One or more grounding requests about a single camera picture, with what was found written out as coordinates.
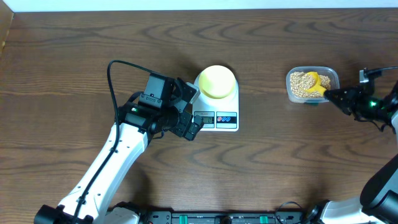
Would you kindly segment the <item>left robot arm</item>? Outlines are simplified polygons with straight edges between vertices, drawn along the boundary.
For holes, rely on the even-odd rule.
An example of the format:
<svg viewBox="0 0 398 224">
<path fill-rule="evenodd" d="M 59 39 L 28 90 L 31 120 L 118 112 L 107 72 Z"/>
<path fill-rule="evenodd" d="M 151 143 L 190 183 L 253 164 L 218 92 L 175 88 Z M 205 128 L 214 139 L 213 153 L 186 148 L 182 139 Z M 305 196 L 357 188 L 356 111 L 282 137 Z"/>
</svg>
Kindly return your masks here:
<svg viewBox="0 0 398 224">
<path fill-rule="evenodd" d="M 139 223 L 139 212 L 126 207 L 109 210 L 109 205 L 128 170 L 153 139 L 170 131 L 194 140 L 203 120 L 185 108 L 199 95 L 197 86 L 179 78 L 150 75 L 146 89 L 117 108 L 107 141 L 83 178 L 57 207 L 43 205 L 34 224 Z"/>
</svg>

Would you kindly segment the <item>yellow plastic measuring scoop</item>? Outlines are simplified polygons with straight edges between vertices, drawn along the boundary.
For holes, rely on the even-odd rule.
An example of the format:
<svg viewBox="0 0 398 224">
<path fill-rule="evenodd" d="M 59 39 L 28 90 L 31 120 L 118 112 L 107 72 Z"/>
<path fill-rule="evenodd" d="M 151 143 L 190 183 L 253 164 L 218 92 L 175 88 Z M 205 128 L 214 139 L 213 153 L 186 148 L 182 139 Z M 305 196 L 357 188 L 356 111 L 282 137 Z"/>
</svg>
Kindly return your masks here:
<svg viewBox="0 0 398 224">
<path fill-rule="evenodd" d="M 305 74 L 305 77 L 310 79 L 312 85 L 305 88 L 304 91 L 307 93 L 317 92 L 320 96 L 324 96 L 326 88 L 321 86 L 322 80 L 319 77 L 319 74 L 317 72 L 308 72 Z"/>
</svg>

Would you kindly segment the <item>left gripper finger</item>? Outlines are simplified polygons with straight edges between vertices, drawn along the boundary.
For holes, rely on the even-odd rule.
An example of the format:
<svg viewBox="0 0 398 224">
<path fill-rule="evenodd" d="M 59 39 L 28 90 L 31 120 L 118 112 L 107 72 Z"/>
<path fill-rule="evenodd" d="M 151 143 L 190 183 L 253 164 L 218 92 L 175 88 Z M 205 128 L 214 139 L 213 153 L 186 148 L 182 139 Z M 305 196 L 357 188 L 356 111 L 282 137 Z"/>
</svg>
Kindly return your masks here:
<svg viewBox="0 0 398 224">
<path fill-rule="evenodd" d="M 193 104 L 199 97 L 199 88 L 192 83 L 184 82 L 181 78 L 177 78 L 177 102 L 176 109 L 183 112 L 188 104 Z"/>
<path fill-rule="evenodd" d="M 183 137 L 188 141 L 193 141 L 198 132 L 202 129 L 203 125 L 203 118 L 199 115 L 195 115 L 193 121 L 188 124 L 187 130 L 185 131 Z"/>
</svg>

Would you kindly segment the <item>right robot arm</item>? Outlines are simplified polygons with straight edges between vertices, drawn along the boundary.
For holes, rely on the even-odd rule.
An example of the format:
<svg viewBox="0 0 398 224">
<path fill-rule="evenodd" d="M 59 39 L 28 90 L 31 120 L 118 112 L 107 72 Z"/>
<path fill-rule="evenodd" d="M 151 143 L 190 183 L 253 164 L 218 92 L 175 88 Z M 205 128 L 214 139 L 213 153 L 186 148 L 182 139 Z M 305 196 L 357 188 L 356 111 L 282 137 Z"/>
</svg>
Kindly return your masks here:
<svg viewBox="0 0 398 224">
<path fill-rule="evenodd" d="M 365 87 L 327 90 L 326 99 L 361 123 L 382 123 L 397 134 L 397 87 L 383 99 Z M 309 223 L 397 223 L 397 156 L 364 186 L 361 195 L 344 201 L 326 200 L 308 213 Z"/>
</svg>

